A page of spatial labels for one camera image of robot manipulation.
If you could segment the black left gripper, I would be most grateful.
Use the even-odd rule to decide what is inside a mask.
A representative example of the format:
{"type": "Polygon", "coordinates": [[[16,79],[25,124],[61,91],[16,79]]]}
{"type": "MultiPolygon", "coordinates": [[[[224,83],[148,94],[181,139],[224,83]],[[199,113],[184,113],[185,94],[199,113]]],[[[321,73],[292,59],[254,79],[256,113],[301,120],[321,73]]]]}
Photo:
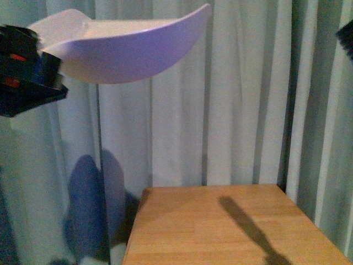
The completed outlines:
{"type": "Polygon", "coordinates": [[[1,116],[12,118],[41,105],[65,99],[61,60],[39,50],[36,32],[1,26],[1,116]]]}

